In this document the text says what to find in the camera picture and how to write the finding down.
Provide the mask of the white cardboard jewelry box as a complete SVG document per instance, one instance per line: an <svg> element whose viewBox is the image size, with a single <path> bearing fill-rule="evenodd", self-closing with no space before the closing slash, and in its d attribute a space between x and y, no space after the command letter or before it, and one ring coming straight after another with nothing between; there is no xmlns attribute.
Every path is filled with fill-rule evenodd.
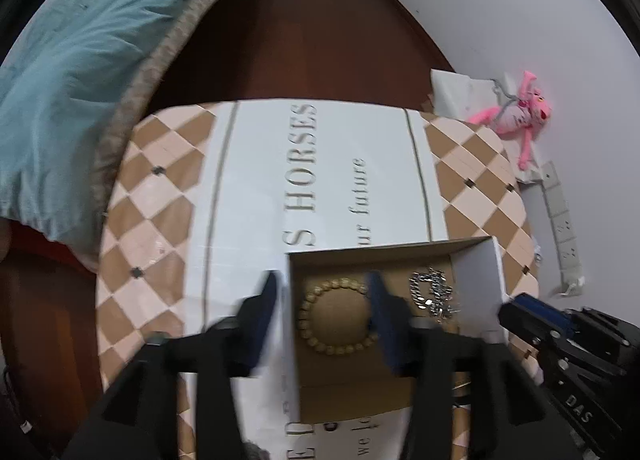
<svg viewBox="0 0 640 460"><path fill-rule="evenodd" d="M288 414L316 424L407 407L421 331L506 342L507 298L494 237L290 253Z"/></svg>

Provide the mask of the checkered tablecloth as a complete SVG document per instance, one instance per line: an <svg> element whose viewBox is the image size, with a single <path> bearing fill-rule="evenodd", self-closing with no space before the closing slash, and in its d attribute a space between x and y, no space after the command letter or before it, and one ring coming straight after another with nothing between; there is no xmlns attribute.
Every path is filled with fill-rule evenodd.
<svg viewBox="0 0 640 460"><path fill-rule="evenodd" d="M265 100L162 110L130 137L96 285L104 382L155 332L193 335L281 278L258 370L233 384L273 459L393 459L408 406L352 420L288 414L283 312L298 251L494 237L506 295L539 291L524 202L490 129L381 105Z"/></svg>

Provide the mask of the pink panther plush toy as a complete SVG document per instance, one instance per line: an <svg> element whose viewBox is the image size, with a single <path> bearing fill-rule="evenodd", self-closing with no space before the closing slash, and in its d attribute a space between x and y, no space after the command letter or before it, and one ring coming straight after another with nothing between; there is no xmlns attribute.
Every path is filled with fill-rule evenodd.
<svg viewBox="0 0 640 460"><path fill-rule="evenodd" d="M486 125L499 136L513 139L521 135L518 168L526 171L532 156L534 136L550 120L552 107L537 87L537 76L525 70L518 93L506 94L508 102L500 106L492 106L466 119L472 124Z"/></svg>

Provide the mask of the woven pattern mattress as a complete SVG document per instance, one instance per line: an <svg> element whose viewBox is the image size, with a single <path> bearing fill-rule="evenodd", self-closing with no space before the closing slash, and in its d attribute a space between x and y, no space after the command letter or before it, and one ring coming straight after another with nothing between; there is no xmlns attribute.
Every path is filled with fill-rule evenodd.
<svg viewBox="0 0 640 460"><path fill-rule="evenodd" d="M182 51L201 23L204 15L218 0L186 0L180 13L169 24L167 34L149 57L146 57L126 87L115 113L103 131L94 154L90 174L93 220L96 237L88 253L78 250L75 258L90 272L99 265L102 227L111 199L115 179L134 126L143 118L149 102L160 85L167 69Z"/></svg>

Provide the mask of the teal blue duvet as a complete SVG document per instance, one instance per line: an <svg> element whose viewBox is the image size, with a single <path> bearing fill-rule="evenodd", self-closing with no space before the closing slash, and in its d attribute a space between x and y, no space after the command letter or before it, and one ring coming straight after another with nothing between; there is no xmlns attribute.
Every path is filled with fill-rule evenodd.
<svg viewBox="0 0 640 460"><path fill-rule="evenodd" d="M82 252L119 102L188 0L53 0L1 67L1 215Z"/></svg>

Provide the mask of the white wall power strip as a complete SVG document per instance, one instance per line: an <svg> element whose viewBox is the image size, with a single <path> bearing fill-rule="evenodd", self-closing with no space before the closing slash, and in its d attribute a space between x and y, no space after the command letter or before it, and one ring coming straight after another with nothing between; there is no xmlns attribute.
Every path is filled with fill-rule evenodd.
<svg viewBox="0 0 640 460"><path fill-rule="evenodd" d="M585 276L582 272L570 209L563 194L560 178L551 160L541 166L540 176L544 203L558 256L561 277L558 295L562 298L577 298L584 291Z"/></svg>

